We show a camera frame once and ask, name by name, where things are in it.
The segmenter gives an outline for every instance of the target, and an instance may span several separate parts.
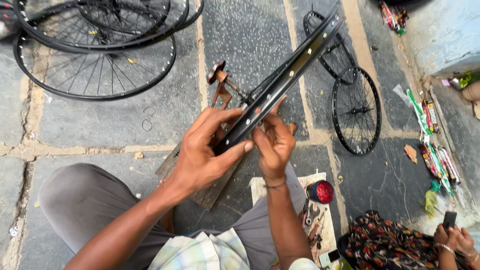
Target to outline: floral dress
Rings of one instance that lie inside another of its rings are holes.
[[[339,249],[360,270],[440,269],[433,243],[433,237],[383,220],[377,211],[369,210],[349,226]],[[458,270],[472,269],[459,253],[456,261]]]

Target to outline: hand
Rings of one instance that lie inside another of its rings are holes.
[[[456,246],[457,249],[461,251],[463,254],[472,254],[472,253],[476,254],[476,251],[473,248],[473,239],[470,236],[470,234],[467,233],[465,228],[462,228],[462,231],[460,231],[458,227],[455,225],[455,230],[459,231],[458,245]]]
[[[253,142],[240,142],[218,157],[210,148],[210,143],[213,135],[218,134],[221,129],[221,123],[241,114],[242,109],[206,108],[183,135],[177,165],[166,183],[174,182],[177,188],[184,189],[188,196],[209,187],[224,175],[253,148]]]
[[[455,231],[453,228],[448,228],[448,232],[445,232],[443,224],[439,224],[435,234],[433,235],[433,240],[435,243],[441,243],[451,248],[453,251],[457,249],[458,243],[458,234],[459,232]]]
[[[252,138],[260,150],[259,166],[269,186],[285,183],[285,166],[295,148],[295,137],[282,119],[269,113],[264,117],[265,131],[256,127]]]

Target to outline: gray stone pavement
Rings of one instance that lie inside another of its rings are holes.
[[[327,14],[334,4],[333,0],[317,0],[314,9]],[[36,205],[41,183],[55,169],[77,162],[93,163],[122,179],[134,194],[147,196],[157,185],[156,168],[214,93],[213,86],[199,84],[205,76],[199,70],[206,72],[219,59],[226,59],[230,78],[242,89],[254,88],[293,51],[292,44],[298,45],[305,38],[302,18],[311,7],[310,2],[301,0],[207,0],[201,24],[175,35],[178,56],[168,76],[142,94],[114,102],[80,102],[48,92],[51,103],[30,101],[38,92],[28,84],[20,85],[22,74],[12,61],[9,40],[0,42],[0,78],[6,82],[3,93],[7,97],[0,101],[0,112],[7,116],[0,120],[0,142],[13,147],[10,150],[0,143],[0,155],[4,155],[0,157],[2,267],[61,269],[73,256],[52,231],[41,205]],[[291,162],[298,176],[327,173],[327,180],[336,189],[330,205],[336,237],[346,232],[348,222],[369,209],[379,210],[385,218],[423,227],[422,222],[431,222],[425,221],[424,193],[432,177],[420,155],[415,164],[404,154],[405,144],[418,145],[420,130],[413,112],[392,91],[398,84],[406,89],[415,82],[406,76],[408,71],[402,68],[403,59],[396,54],[390,30],[382,25],[372,1],[344,0],[338,8],[349,16],[340,32],[350,51],[379,82],[386,128],[373,153],[363,157],[349,154],[333,130],[334,79],[314,62],[279,111],[286,122],[300,126]],[[351,22],[360,23],[360,29],[350,29]],[[357,31],[363,31],[366,38],[359,38]],[[372,45],[379,50],[362,49]],[[467,116],[468,105],[458,95],[448,92],[450,89],[441,91],[445,95],[435,89],[440,100],[437,105],[447,108],[447,128],[467,179],[465,190],[478,198],[478,151],[470,147],[478,144],[478,122]],[[144,129],[145,121],[151,129]],[[35,132],[33,140],[24,135],[23,123],[26,130]],[[144,158],[134,160],[136,151],[142,151]],[[252,207],[248,183],[261,175],[257,157],[253,151],[243,159],[210,211],[188,199],[176,206],[176,232],[223,229],[248,211]],[[24,221],[19,234],[10,236],[9,229]]]

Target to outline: mobile phone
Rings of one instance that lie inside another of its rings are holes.
[[[340,252],[338,249],[332,249],[318,256],[318,261],[320,262],[322,268],[329,266],[332,262],[338,259],[340,259]]]
[[[453,211],[447,211],[445,212],[445,217],[444,217],[444,229],[448,230],[448,227],[454,227],[455,226],[455,219],[456,219],[456,212]]]

